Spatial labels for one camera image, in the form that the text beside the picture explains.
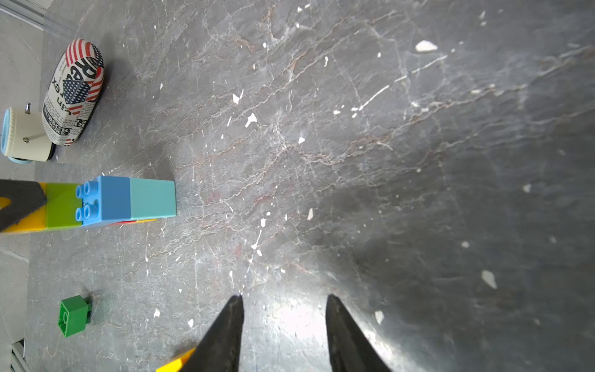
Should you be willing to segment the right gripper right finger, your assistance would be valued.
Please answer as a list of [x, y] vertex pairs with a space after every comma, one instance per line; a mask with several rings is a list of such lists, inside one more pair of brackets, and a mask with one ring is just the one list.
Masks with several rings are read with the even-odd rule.
[[390, 368], [334, 294], [327, 298], [325, 321], [332, 371], [385, 371]]

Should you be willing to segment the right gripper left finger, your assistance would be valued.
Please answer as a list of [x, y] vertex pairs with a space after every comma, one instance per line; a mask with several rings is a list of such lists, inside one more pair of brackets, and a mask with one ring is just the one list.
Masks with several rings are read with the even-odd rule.
[[181, 372], [238, 371], [243, 323], [243, 298], [241, 295], [234, 295], [181, 368]]

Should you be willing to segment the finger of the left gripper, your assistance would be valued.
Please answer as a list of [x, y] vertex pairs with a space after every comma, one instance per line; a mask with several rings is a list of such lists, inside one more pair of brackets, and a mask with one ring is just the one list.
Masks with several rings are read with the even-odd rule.
[[1, 207], [1, 232], [46, 205], [46, 195], [35, 181], [1, 180], [1, 197], [9, 201]]

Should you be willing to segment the orange-yellow lego brick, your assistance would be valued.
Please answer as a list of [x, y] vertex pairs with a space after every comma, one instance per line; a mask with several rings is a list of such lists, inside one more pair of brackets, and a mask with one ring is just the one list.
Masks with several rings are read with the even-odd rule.
[[[40, 184], [46, 195], [46, 185]], [[6, 207], [7, 204], [9, 201], [1, 197], [1, 207]], [[44, 229], [46, 229], [46, 205], [1, 233], [32, 233]]]

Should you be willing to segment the light green lego brick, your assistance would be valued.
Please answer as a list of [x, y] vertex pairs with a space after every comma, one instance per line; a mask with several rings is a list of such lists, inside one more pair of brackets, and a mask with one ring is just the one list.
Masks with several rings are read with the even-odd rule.
[[78, 184], [47, 183], [46, 184], [46, 229], [57, 231], [74, 229], [82, 226], [76, 220], [76, 212], [83, 204], [76, 196]]

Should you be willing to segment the blue long lego brick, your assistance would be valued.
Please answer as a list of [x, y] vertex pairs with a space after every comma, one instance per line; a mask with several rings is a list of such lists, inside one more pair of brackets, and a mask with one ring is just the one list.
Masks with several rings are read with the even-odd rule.
[[81, 202], [75, 218], [83, 226], [108, 226], [132, 220], [129, 178], [98, 176], [79, 184], [75, 196]]

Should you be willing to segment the dark green lego brick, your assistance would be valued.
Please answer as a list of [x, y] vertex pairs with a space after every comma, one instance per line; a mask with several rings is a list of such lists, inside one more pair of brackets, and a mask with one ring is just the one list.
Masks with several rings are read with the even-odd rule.
[[91, 322], [91, 304], [80, 295], [60, 301], [58, 326], [68, 338], [85, 330]]

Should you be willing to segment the cyan lego brick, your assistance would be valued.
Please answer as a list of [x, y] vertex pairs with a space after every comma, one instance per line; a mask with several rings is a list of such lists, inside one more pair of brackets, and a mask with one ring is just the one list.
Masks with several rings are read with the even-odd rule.
[[131, 219], [149, 220], [177, 215], [174, 181], [130, 179]]

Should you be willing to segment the red lego brick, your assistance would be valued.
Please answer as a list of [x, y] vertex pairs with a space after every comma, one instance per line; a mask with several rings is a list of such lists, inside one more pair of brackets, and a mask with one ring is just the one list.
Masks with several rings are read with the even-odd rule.
[[132, 220], [132, 221], [122, 221], [122, 222], [117, 222], [117, 223], [113, 223], [112, 225], [125, 225], [125, 224], [135, 224], [138, 223], [138, 221], [136, 220]]

